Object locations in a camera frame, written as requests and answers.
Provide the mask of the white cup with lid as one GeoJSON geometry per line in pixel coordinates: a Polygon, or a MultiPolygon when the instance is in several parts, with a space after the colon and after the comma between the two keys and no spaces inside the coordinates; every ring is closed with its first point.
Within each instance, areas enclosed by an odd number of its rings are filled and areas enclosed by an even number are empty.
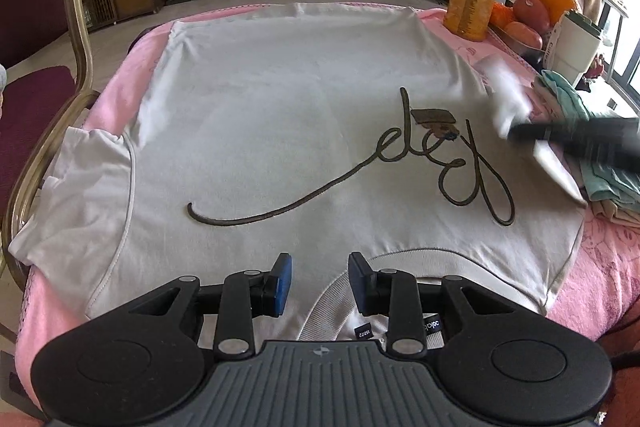
{"type": "Polygon", "coordinates": [[[561,75],[572,87],[591,66],[601,44],[601,29],[590,18],[566,11],[554,25],[542,66],[561,75]]]}

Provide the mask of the mint green folded shirt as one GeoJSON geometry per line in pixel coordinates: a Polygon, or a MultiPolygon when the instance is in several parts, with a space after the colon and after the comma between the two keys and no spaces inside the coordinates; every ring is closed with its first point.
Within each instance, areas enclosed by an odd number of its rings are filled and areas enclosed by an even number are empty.
{"type": "Polygon", "coordinates": [[[610,200],[639,209],[639,121],[608,109],[593,110],[570,83],[545,69],[538,77],[562,110],[551,139],[579,161],[582,179],[593,202],[610,200]]]}

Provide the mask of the maroon banquet chair near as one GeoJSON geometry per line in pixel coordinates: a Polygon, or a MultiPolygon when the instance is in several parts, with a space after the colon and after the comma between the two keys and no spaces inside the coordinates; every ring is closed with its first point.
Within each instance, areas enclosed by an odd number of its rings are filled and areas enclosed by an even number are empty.
{"type": "Polygon", "coordinates": [[[81,0],[1,0],[1,264],[24,287],[9,252],[64,130],[95,99],[81,0]]]}

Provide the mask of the light blue knit garment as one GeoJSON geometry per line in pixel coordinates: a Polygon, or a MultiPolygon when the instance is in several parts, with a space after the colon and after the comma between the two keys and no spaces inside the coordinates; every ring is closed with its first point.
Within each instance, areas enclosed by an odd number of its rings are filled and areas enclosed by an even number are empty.
{"type": "Polygon", "coordinates": [[[3,104],[3,93],[6,89],[6,69],[0,65],[0,106],[3,104]]]}

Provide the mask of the fruit bowl with fruit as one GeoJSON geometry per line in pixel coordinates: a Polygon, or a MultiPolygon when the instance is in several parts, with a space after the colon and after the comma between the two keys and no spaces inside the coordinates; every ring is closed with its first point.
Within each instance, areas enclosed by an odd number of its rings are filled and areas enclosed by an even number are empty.
{"type": "Polygon", "coordinates": [[[551,31],[570,11],[582,12],[577,0],[515,0],[496,2],[489,28],[519,57],[538,65],[544,57],[551,31]]]}

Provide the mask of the white printed t-shirt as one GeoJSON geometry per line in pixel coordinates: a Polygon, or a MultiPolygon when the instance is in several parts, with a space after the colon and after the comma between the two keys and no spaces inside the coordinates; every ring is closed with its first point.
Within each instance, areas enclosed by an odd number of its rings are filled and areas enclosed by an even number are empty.
{"type": "Polygon", "coordinates": [[[259,340],[344,339],[347,259],[461,275],[539,313],[585,220],[561,164],[496,131],[502,104],[409,9],[272,6],[171,27],[134,119],[70,129],[10,253],[98,317],[181,275],[293,259],[259,340]]]}

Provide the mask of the beige folded garment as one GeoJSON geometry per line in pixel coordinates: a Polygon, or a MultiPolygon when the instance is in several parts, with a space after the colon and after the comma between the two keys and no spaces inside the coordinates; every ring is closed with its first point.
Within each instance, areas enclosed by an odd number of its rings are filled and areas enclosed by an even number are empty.
{"type": "Polygon", "coordinates": [[[616,187],[600,187],[590,190],[584,187],[582,193],[590,202],[591,210],[597,217],[601,217],[616,225],[628,228],[639,228],[639,193],[620,191],[616,187]]]}

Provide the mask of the pink dalmatian blanket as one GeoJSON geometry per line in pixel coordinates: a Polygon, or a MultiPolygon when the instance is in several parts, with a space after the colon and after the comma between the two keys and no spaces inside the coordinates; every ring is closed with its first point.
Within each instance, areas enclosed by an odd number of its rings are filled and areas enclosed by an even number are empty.
{"type": "MultiPolygon", "coordinates": [[[[468,64],[498,54],[524,83],[533,80],[533,69],[497,38],[472,42],[454,36],[442,26],[444,12],[441,9],[422,10],[418,17],[468,64]]],[[[116,132],[124,129],[137,113],[171,27],[170,23],[160,25],[134,46],[90,110],[86,128],[116,132]]],[[[638,347],[638,230],[588,216],[574,268],[562,286],[550,317],[589,338],[608,338],[614,351],[638,347]]],[[[48,341],[81,322],[81,317],[63,305],[44,276],[32,269],[15,347],[15,372],[27,395],[35,394],[30,367],[37,352],[48,341]]]]}

